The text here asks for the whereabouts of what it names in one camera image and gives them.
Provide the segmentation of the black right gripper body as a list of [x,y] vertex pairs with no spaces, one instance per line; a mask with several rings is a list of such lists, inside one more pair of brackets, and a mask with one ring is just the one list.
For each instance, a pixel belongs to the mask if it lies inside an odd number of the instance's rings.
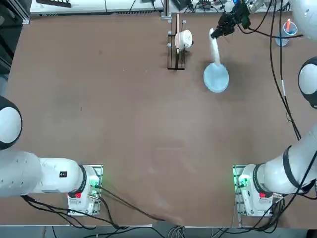
[[243,27],[250,27],[250,12],[245,3],[235,4],[232,8],[231,15],[233,16],[236,24],[242,24]]

